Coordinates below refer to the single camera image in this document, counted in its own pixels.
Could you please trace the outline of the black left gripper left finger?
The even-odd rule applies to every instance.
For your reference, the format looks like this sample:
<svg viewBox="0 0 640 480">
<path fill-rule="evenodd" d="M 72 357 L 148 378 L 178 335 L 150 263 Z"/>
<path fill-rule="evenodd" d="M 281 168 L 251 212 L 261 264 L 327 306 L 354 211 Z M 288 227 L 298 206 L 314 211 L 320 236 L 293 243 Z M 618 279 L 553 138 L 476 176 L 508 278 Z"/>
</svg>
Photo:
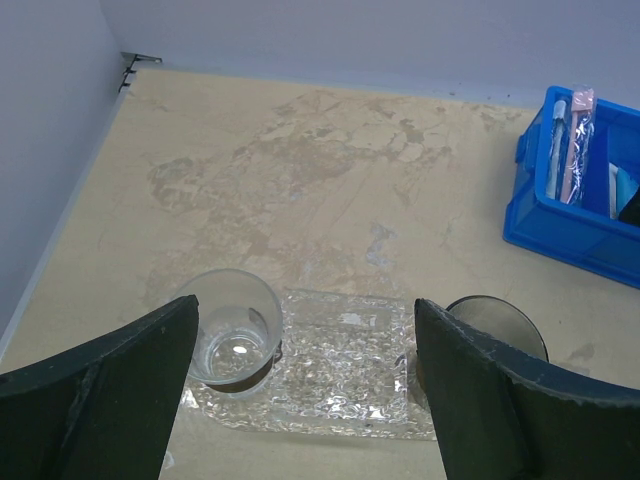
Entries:
<svg viewBox="0 0 640 480">
<path fill-rule="evenodd" d="M 1 376 L 4 479 L 156 479 L 199 326 L 182 296 Z"/>
</svg>

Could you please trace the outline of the white toothpaste tube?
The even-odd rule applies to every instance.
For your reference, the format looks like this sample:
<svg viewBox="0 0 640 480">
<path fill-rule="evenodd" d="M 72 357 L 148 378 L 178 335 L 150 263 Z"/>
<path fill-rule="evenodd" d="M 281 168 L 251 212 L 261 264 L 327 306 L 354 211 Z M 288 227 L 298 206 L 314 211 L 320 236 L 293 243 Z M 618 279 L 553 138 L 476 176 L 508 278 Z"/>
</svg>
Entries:
<svg viewBox="0 0 640 480">
<path fill-rule="evenodd" d="M 615 164 L 608 164 L 608 186 L 609 186 L 609 218 L 615 220 L 617 213 L 617 174 L 618 167 Z"/>
</svg>

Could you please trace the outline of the light blue toothpaste tube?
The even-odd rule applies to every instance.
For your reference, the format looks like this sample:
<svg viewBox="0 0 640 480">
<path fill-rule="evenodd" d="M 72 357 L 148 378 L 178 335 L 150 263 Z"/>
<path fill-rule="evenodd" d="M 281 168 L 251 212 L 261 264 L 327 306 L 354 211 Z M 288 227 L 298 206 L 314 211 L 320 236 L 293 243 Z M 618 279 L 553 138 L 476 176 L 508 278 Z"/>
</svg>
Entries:
<svg viewBox="0 0 640 480">
<path fill-rule="evenodd" d="M 620 215 L 622 210 L 631 201 L 639 189 L 639 183 L 622 167 L 619 167 L 616 174 L 616 214 Z"/>
</svg>

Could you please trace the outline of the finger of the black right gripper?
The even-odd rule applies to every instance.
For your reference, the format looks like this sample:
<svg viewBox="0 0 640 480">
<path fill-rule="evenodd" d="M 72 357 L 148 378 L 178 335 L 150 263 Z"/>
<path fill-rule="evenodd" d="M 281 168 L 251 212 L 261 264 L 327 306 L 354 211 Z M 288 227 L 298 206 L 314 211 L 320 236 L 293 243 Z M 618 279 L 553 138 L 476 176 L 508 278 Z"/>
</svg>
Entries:
<svg viewBox="0 0 640 480">
<path fill-rule="evenodd" d="M 640 225 L 640 189 L 620 211 L 618 220 L 629 225 Z"/>
</svg>

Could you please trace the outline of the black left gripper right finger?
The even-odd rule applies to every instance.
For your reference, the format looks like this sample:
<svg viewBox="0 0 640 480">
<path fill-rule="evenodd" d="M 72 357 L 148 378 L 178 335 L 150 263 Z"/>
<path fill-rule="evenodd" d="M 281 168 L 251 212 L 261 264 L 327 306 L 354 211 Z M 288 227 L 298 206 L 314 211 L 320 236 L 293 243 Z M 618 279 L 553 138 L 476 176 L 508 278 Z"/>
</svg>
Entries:
<svg viewBox="0 0 640 480">
<path fill-rule="evenodd" d="M 638 478 L 638 390 L 533 357 L 430 300 L 414 318 L 447 478 Z"/>
</svg>

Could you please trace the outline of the glass cup with brown band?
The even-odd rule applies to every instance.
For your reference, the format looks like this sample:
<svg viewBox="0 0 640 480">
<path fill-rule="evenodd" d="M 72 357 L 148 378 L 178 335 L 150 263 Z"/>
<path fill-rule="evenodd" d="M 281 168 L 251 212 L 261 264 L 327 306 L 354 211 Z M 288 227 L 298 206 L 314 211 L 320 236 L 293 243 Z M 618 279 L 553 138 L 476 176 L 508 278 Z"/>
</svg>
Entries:
<svg viewBox="0 0 640 480">
<path fill-rule="evenodd" d="M 284 318 L 274 291 L 254 274 L 219 269 L 174 294 L 187 295 L 199 312 L 189 378 L 230 397 L 257 391 L 282 355 Z"/>
</svg>

